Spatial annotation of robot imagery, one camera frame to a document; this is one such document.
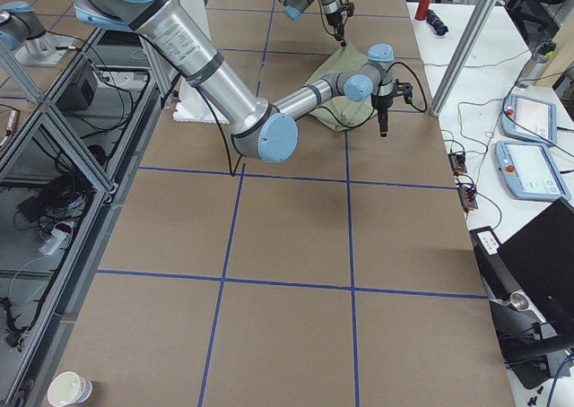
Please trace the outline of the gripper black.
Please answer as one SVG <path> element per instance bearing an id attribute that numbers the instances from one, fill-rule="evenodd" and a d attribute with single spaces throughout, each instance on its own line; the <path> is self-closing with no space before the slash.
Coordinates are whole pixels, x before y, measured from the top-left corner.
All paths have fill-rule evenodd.
<path id="1" fill-rule="evenodd" d="M 340 44 L 341 47 L 346 46 L 346 40 L 344 36 L 344 19 L 339 12 L 327 13 L 326 14 L 327 23 L 333 28 L 335 40 Z"/>
<path id="2" fill-rule="evenodd" d="M 372 107 L 378 114 L 378 128 L 381 137 L 387 137 L 388 134 L 388 109 L 393 105 L 393 97 L 387 95 L 373 95 Z"/>

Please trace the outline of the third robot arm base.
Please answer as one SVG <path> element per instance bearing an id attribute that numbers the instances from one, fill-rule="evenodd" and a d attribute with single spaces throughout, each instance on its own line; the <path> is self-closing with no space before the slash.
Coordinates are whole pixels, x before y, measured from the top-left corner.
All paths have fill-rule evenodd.
<path id="1" fill-rule="evenodd" d="M 34 9 L 26 2 L 1 5 L 1 42 L 27 66 L 55 66 L 76 48 L 76 39 L 49 34 Z"/>

